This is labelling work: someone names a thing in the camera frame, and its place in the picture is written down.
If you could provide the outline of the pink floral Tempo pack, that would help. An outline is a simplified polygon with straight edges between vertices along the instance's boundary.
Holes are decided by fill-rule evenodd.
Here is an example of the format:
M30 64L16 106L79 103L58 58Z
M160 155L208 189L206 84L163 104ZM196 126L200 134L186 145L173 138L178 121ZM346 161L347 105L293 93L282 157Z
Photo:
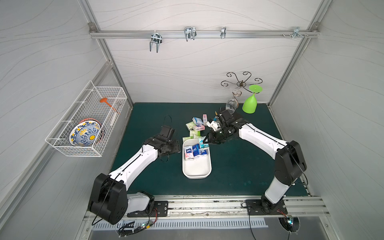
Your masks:
M185 158L185 161L190 161L194 159L194 151L192 146L184 147L184 158Z

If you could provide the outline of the teal cartoon tissue pack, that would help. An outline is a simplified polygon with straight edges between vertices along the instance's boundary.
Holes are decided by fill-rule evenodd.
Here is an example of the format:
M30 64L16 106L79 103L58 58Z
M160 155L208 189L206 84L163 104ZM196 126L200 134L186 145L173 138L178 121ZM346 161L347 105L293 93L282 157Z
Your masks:
M199 138L199 146L200 146L200 149L208 149L209 148L209 144L207 141L205 141L205 138L206 137L200 137Z

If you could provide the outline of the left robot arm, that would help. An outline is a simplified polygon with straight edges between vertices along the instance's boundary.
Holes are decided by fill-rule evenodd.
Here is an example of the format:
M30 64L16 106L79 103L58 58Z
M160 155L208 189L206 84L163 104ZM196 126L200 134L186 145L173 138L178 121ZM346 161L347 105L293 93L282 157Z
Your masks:
M134 180L152 162L162 156L178 154L181 151L177 140L163 140L151 137L139 151L118 169L109 174L99 174L93 184L88 211L114 225L125 215L147 212L153 209L154 197L144 192L128 194Z

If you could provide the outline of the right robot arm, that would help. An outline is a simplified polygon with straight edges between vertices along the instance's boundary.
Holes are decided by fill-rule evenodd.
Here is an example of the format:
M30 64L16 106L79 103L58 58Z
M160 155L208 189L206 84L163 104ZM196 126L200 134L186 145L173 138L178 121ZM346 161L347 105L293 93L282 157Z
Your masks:
M261 197L260 208L267 215L282 213L279 204L283 203L283 198L293 183L307 170L300 144L275 138L245 119L230 123L221 121L220 126L217 130L212 128L203 143L219 145L232 137L238 137L258 147L275 161L274 178Z

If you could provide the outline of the white oval storage box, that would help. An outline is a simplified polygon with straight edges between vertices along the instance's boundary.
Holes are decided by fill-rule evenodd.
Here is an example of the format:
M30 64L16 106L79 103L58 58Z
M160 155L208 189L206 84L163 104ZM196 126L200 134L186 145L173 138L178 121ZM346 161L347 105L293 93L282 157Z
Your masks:
M191 180L204 179L211 174L212 163L211 163L211 151L210 148L207 149L207 156L197 156L193 160L185 161L184 158L184 147L193 146L199 144L199 139L190 139L183 143L183 157L182 157L182 169L183 174Z

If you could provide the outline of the dark blue Tempo tissue pack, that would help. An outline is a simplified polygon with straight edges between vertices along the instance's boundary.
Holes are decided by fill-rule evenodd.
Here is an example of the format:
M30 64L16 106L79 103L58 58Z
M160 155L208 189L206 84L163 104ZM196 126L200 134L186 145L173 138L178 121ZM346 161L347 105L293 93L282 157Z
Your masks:
M193 145L192 148L193 148L193 156L194 157L199 156L200 155L200 145L199 144Z

